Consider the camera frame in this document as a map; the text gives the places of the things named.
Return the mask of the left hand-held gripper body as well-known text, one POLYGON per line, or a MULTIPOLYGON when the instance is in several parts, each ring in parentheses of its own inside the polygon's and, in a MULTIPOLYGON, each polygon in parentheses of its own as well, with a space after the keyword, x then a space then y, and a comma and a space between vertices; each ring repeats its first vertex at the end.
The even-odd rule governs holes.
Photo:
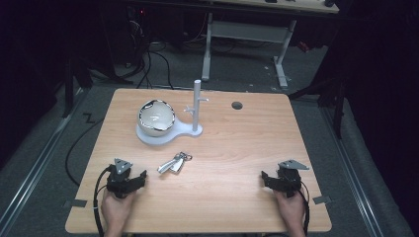
POLYGON ((115 158, 110 166, 110 175, 107 179, 107 190, 117 198, 125 198, 129 193, 129 175, 132 163, 121 158, 115 158))

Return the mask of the person's left hand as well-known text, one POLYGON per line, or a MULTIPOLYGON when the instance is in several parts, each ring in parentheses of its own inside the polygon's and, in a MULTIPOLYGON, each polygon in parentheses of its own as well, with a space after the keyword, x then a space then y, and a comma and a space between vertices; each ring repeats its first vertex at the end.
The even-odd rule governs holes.
POLYGON ((117 198, 113 193, 104 190, 101 210, 107 223, 106 230, 122 230, 124 232, 135 196, 136 193, 130 193, 125 198, 117 198))

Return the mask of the silver key bunch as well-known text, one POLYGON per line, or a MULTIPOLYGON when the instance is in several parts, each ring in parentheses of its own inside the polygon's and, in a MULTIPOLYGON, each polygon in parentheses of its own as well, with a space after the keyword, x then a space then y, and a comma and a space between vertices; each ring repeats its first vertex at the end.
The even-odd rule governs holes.
POLYGON ((157 168, 157 172, 163 174, 167 171, 178 173, 186 161, 193 159, 191 154, 185 152, 177 153, 171 160, 165 162, 157 168))

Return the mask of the black stand leg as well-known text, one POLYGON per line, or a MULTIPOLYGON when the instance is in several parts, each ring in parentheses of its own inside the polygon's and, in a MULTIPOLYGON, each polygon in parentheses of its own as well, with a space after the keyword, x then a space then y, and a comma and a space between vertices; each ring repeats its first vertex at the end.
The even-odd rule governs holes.
POLYGON ((311 83, 309 86, 289 94, 290 100, 295 100, 304 95, 318 94, 317 105, 321 108, 333 108, 332 129, 341 139, 341 122, 344 115, 344 99, 347 80, 344 77, 334 77, 311 83))
POLYGON ((65 64, 66 74, 64 80, 65 86, 65 108, 63 117, 67 118, 73 109, 74 103, 74 94, 73 94, 73 69, 72 69, 72 59, 69 58, 67 63, 65 64))

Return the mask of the wooden desk with white legs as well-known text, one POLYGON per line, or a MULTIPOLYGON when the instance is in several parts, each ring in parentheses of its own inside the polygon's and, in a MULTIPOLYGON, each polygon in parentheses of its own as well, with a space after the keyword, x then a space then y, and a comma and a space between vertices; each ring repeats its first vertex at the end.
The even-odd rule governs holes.
MULTIPOLYGON (((210 7, 231 7, 238 10, 239 7, 249 7, 251 10, 273 10, 285 13, 309 13, 337 15, 340 9, 334 3, 335 0, 203 0, 210 7)), ((239 23, 231 20, 214 20, 212 13, 207 17, 206 52, 203 60, 202 80, 210 79, 211 64, 211 40, 213 38, 253 40, 270 43, 280 43, 282 49, 273 57, 279 86, 287 88, 287 77, 283 68, 283 60, 293 37, 296 19, 291 18, 286 27, 250 23, 239 23)))

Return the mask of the person's right hand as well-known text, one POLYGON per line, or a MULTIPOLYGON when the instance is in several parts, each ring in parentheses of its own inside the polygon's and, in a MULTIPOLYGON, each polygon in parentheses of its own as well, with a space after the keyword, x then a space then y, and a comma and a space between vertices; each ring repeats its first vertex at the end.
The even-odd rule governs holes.
POLYGON ((287 197, 285 193, 274 191, 279 205, 280 216, 289 230, 302 229, 304 218, 303 199, 300 194, 287 197))

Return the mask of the white bowl with silver rim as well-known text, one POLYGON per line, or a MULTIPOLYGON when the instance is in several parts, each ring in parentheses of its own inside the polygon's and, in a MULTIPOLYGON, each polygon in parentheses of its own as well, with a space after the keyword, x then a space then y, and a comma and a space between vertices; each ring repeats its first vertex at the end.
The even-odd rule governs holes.
POLYGON ((174 110, 162 100, 148 101, 139 109, 137 125, 148 136, 163 136, 172 129, 174 123, 174 110))

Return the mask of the metal floor rail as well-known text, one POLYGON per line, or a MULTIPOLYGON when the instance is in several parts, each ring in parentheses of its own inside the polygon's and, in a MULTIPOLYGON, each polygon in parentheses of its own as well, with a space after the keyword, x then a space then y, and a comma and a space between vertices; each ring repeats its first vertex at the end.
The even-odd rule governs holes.
POLYGON ((350 160, 350 156, 346 150, 343 141, 336 135, 333 127, 333 118, 328 109, 320 108, 320 113, 331 133, 332 139, 339 153, 339 160, 342 164, 344 174, 351 189, 352 195, 357 204, 358 210, 367 227, 370 237, 384 237, 377 217, 373 211, 371 202, 367 197, 364 188, 358 178, 356 171, 350 160))
POLYGON ((88 89, 77 89, 74 105, 67 109, 64 92, 24 139, 6 167, 0 171, 0 237, 7 237, 53 157, 63 132, 88 89))

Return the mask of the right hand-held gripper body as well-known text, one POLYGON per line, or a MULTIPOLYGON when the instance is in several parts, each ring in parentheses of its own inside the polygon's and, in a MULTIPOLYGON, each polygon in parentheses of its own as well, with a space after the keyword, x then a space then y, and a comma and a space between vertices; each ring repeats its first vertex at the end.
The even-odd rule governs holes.
POLYGON ((288 198, 293 197, 294 193, 301 189, 299 170, 308 170, 308 167, 294 159, 279 163, 277 174, 282 182, 280 190, 285 193, 288 198))

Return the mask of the white key stand with base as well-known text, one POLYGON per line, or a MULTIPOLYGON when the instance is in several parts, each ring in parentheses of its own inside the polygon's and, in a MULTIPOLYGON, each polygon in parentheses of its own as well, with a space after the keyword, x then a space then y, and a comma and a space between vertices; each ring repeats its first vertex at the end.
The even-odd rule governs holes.
POLYGON ((200 104, 202 101, 207 101, 207 98, 201 97, 201 84, 200 80, 194 81, 193 92, 193 106, 186 107, 186 112, 192 115, 192 122, 185 123, 181 121, 175 114, 175 123, 172 129, 163 136, 152 137, 143 133, 136 124, 135 132, 137 137, 145 144, 148 145, 163 145, 171 142, 179 136, 192 136, 197 137, 202 134, 203 126, 199 123, 200 118, 200 104))

